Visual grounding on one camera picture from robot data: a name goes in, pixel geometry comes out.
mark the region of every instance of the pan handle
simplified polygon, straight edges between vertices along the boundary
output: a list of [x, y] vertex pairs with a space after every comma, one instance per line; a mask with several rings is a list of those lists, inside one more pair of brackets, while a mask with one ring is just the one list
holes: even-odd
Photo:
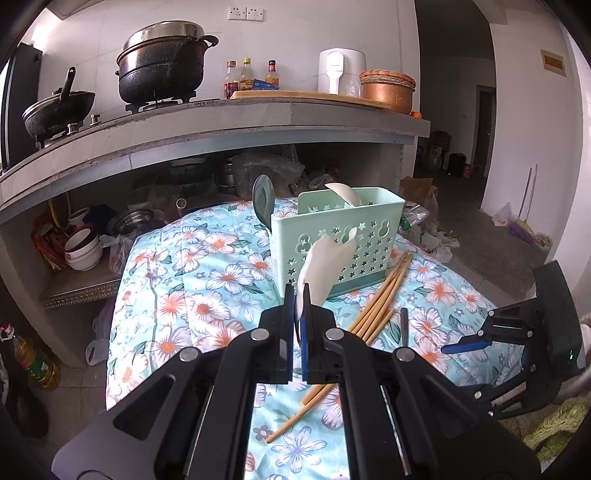
[[66, 76], [66, 81], [64, 82], [64, 86], [60, 92], [60, 103], [65, 101], [68, 96], [70, 95], [70, 90], [72, 90], [72, 83], [74, 83], [74, 77], [76, 76], [76, 67], [70, 67], [68, 70], [68, 75]]
[[208, 48], [215, 47], [218, 43], [220, 43], [219, 39], [217, 37], [214, 37], [213, 35], [204, 35], [197, 39], [197, 41], [199, 40], [204, 40], [205, 45], [207, 45], [207, 42], [209, 42], [211, 45], [207, 45]]

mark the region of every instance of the floral tablecloth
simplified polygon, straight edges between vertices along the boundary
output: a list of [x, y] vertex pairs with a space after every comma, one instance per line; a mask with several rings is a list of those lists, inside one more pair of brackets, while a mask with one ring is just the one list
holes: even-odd
[[[275, 215], [295, 215], [294, 200], [277, 200]], [[443, 355], [442, 345], [475, 333], [493, 305], [464, 278], [397, 237], [395, 260], [413, 253], [392, 306], [407, 307], [410, 346], [458, 385], [500, 383], [520, 368], [521, 348], [494, 344], [483, 351]], [[110, 408], [185, 346], [221, 348], [255, 328], [261, 312], [280, 298], [270, 276], [269, 238], [250, 202], [191, 213], [138, 238], [116, 298], [110, 338], [106, 404]], [[379, 285], [327, 301], [348, 327]], [[399, 346], [400, 317], [374, 343]], [[338, 389], [273, 444], [273, 430], [300, 408], [309, 388], [301, 381], [300, 351], [294, 380], [258, 385], [249, 437], [246, 478], [257, 480], [349, 477]]]

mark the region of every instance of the silver screw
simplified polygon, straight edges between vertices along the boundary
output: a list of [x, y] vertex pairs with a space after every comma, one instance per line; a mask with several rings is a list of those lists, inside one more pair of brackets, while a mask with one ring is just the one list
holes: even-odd
[[340, 328], [329, 328], [328, 330], [325, 331], [324, 334], [326, 335], [328, 340], [332, 340], [334, 342], [338, 342], [339, 340], [342, 340], [343, 337], [345, 336], [344, 331], [341, 330]]
[[410, 362], [414, 359], [413, 349], [403, 346], [396, 350], [396, 358], [401, 362]]
[[261, 340], [267, 340], [269, 338], [269, 330], [264, 328], [255, 328], [251, 332], [251, 338], [260, 342]]
[[181, 359], [181, 362], [192, 362], [198, 356], [199, 350], [197, 350], [194, 346], [188, 346], [187, 348], [183, 348], [178, 355], [178, 357]]

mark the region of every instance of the electrical outlet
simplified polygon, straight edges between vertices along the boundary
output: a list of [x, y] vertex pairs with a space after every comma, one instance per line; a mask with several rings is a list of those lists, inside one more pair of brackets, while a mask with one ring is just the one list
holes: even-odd
[[246, 7], [228, 7], [228, 20], [246, 20]]
[[252, 22], [262, 22], [265, 19], [265, 10], [262, 8], [247, 7], [246, 19]]

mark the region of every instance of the wooden cutting board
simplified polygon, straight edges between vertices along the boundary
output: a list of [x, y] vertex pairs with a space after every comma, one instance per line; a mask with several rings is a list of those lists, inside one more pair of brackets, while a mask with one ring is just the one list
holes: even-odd
[[320, 92], [291, 92], [289, 90], [242, 90], [234, 92], [232, 100], [239, 98], [298, 98], [309, 100], [328, 100], [331, 102], [353, 103], [355, 105], [373, 106], [390, 110], [391, 106], [387, 103], [376, 100], [367, 100], [367, 98], [350, 97], [346, 95], [334, 95], [332, 93]]

